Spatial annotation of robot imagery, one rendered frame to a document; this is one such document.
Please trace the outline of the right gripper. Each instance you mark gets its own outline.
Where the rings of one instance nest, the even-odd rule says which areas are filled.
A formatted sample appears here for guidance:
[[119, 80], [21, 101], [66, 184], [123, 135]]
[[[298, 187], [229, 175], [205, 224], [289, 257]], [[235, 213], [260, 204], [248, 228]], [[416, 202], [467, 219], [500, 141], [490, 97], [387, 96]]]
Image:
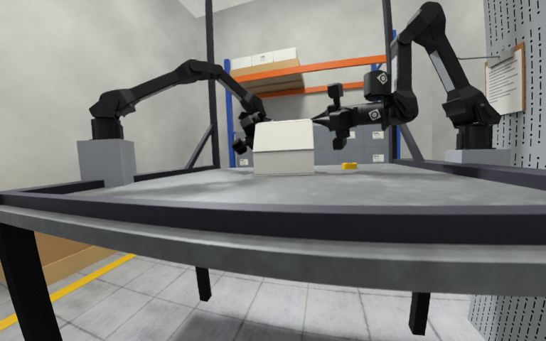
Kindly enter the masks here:
[[247, 146], [249, 146], [253, 150], [254, 137], [255, 137], [255, 129], [248, 132], [248, 136], [245, 137], [244, 141], [238, 138], [234, 140], [233, 142], [231, 142], [231, 147], [235, 150], [235, 152], [238, 155], [242, 155], [243, 153], [247, 152]]

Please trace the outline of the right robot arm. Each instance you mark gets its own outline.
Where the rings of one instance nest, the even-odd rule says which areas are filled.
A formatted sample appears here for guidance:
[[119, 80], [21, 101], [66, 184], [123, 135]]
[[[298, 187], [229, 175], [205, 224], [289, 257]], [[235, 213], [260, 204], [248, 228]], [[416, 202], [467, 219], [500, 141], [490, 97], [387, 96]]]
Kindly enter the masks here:
[[[208, 73], [209, 72], [209, 73]], [[187, 85], [203, 80], [217, 80], [227, 91], [236, 97], [246, 112], [241, 112], [238, 119], [248, 136], [255, 129], [255, 124], [268, 122], [262, 100], [245, 90], [219, 64], [198, 61], [191, 58], [174, 71], [146, 81], [132, 88], [116, 89], [104, 92], [97, 103], [89, 108], [91, 115], [92, 139], [123, 139], [123, 126], [119, 118], [135, 112], [135, 105], [176, 85]], [[257, 114], [256, 112], [259, 112]]]

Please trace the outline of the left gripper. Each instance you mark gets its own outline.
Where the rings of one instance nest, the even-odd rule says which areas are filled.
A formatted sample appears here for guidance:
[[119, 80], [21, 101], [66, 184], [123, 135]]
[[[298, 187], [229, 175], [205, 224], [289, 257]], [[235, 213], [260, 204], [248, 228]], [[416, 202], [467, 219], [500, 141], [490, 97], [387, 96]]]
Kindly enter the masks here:
[[[333, 99], [333, 104], [327, 106], [326, 111], [324, 111], [323, 113], [311, 118], [311, 120], [312, 120], [313, 123], [321, 124], [321, 125], [326, 126], [329, 129], [329, 131], [332, 132], [330, 130], [330, 119], [319, 119], [319, 118], [329, 117], [329, 114], [331, 112], [337, 112], [338, 108], [341, 108], [340, 97], [343, 97], [343, 84], [341, 84], [340, 82], [332, 83], [332, 84], [329, 84], [327, 86], [327, 89], [328, 89], [328, 96], [331, 99], [333, 99], [334, 97], [337, 97], [337, 98]], [[363, 125], [363, 120], [362, 120], [362, 107], [363, 107], [363, 104], [355, 104], [355, 105], [349, 105], [349, 106], [344, 106], [344, 107], [357, 109], [357, 114], [353, 115], [353, 121], [357, 122], [357, 125], [355, 125], [355, 126]], [[313, 120], [313, 119], [315, 119], [315, 120]], [[344, 138], [344, 139], [335, 138], [333, 140], [333, 150], [334, 151], [342, 150], [346, 146], [346, 144], [347, 144], [347, 138]]]

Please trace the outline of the brown clipboard with paper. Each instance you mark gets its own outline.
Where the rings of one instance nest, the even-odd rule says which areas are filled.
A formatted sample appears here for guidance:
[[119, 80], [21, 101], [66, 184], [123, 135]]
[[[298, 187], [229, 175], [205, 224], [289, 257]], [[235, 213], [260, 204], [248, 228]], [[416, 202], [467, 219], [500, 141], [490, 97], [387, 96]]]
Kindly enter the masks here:
[[522, 50], [522, 81], [523, 81], [523, 103], [522, 111], [525, 110], [525, 53], [524, 53], [524, 42], [514, 46], [513, 48], [508, 49], [507, 51], [501, 53], [498, 58], [492, 58], [485, 62], [485, 81], [486, 81], [486, 67], [492, 68], [512, 57], [515, 56], [515, 51]]

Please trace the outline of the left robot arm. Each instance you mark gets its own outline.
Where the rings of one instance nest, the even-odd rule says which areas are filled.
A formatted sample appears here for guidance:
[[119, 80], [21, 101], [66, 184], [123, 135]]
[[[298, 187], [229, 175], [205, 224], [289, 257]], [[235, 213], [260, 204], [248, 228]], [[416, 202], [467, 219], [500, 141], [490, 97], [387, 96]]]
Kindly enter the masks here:
[[[446, 90], [447, 99], [442, 107], [454, 128], [459, 129], [455, 150], [496, 149], [492, 148], [493, 125], [500, 123], [501, 115], [482, 91], [470, 85], [445, 29], [446, 16], [440, 3], [422, 4], [390, 44], [391, 74], [373, 70], [363, 76], [364, 98], [371, 102], [363, 104], [363, 125], [381, 124], [385, 131], [389, 126], [406, 124], [417, 117], [417, 97], [412, 91], [414, 41], [425, 48]], [[329, 114], [330, 130], [336, 132], [336, 138], [350, 137], [349, 129], [357, 127], [354, 114], [357, 109], [349, 107]]]

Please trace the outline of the white sheet of paper with printed lines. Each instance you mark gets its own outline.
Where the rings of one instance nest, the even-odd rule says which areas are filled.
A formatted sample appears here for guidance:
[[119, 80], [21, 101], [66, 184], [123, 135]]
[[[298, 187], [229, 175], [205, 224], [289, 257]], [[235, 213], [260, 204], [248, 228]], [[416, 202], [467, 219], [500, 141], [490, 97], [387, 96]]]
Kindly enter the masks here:
[[522, 50], [492, 67], [486, 67], [486, 99], [500, 114], [522, 111]]

